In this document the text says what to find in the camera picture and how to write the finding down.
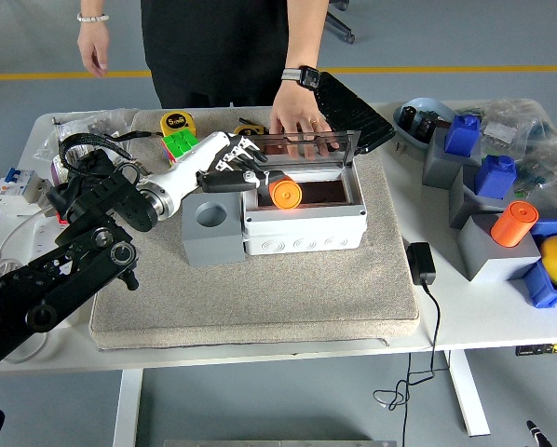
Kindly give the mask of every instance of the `table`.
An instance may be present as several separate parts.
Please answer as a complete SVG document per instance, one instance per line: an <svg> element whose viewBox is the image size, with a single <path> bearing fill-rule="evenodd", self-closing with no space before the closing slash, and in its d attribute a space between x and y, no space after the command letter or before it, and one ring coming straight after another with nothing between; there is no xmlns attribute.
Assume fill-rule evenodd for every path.
<svg viewBox="0 0 557 447"><path fill-rule="evenodd" d="M458 109L473 103L447 102L447 105ZM386 119L392 119L392 112L399 106L399 103L374 104ZM48 164L37 163L33 153L45 141L53 116L65 119L69 115L49 114L36 120L19 168L35 169L39 175L48 177ZM430 289L442 309L436 348L451 351L450 371L469 435L488 434L489 428L464 349L557 343L557 307L535 309L521 280L480 285L467 281L455 244L458 230L448 227L447 192L422 186L423 154L411 146L397 147L397 142L401 140L395 137L376 150L382 152L405 243L427 241L432 249L437 277ZM21 221L22 218L0 214L0 244ZM21 251L26 250L23 238L12 245ZM0 375L124 370L114 445L133 445L143 368L429 351L435 308L419 288L417 298L421 322L412 335L401 338L117 351L100 351L90 338L88 304L80 309L79 324L51 332L45 349L28 362L19 365L0 363Z"/></svg>

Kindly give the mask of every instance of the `human hand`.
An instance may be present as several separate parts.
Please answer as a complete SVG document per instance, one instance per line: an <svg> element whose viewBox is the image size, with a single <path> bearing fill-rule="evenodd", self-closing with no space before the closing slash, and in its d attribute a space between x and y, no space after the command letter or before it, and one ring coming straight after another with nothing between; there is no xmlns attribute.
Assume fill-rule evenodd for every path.
<svg viewBox="0 0 557 447"><path fill-rule="evenodd" d="M109 30L102 21L86 22L80 25L77 45L84 68L96 77L107 74Z"/></svg>
<svg viewBox="0 0 557 447"><path fill-rule="evenodd" d="M314 92L293 81L283 81L270 113L270 133L330 132L318 109ZM320 154L328 155L328 148L322 145ZM297 146L289 146L291 156L297 156Z"/></svg>

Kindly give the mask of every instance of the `chair wheel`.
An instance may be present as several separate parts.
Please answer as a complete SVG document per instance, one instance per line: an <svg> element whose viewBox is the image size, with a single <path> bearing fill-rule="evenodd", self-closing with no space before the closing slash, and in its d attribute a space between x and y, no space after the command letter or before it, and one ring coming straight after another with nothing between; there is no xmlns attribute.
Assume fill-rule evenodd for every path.
<svg viewBox="0 0 557 447"><path fill-rule="evenodd" d="M334 7L336 7L339 11L346 11L349 6L349 2L335 2Z"/></svg>

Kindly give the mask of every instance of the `chair leg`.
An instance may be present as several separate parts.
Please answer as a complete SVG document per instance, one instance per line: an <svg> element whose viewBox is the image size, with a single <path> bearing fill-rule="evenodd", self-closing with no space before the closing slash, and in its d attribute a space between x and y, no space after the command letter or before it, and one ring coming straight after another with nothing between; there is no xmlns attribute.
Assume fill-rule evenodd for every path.
<svg viewBox="0 0 557 447"><path fill-rule="evenodd" d="M346 11L349 6L349 0L335 0L330 2L331 5L334 5L339 11Z"/></svg>
<svg viewBox="0 0 557 447"><path fill-rule="evenodd" d="M351 29L339 19L337 19L332 12L326 13L326 21L334 28L345 34L345 42L347 42L348 44L352 44L353 42L355 42L355 35L352 33Z"/></svg>

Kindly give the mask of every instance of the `gray block with hole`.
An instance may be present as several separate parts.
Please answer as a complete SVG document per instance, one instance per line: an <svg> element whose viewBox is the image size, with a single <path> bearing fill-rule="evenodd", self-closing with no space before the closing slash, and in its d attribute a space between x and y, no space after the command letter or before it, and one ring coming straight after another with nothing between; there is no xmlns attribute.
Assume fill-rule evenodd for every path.
<svg viewBox="0 0 557 447"><path fill-rule="evenodd" d="M239 193L191 194L182 202L182 242L193 267L245 261Z"/></svg>
<svg viewBox="0 0 557 447"><path fill-rule="evenodd" d="M463 166L456 176L448 194L448 223L451 228L461 229L469 216L502 212L514 200L510 188L504 198L492 198L475 194L475 177L480 168Z"/></svg>
<svg viewBox="0 0 557 447"><path fill-rule="evenodd" d="M516 247L502 247L490 236L499 214L470 216L456 243L472 282L496 282L522 278L541 254L531 233Z"/></svg>
<svg viewBox="0 0 557 447"><path fill-rule="evenodd" d="M471 156L457 156L444 152L448 129L436 128L429 142L428 153L424 160L421 183L434 188L450 189L456 174L465 165L482 165L482 145L479 141L473 147Z"/></svg>

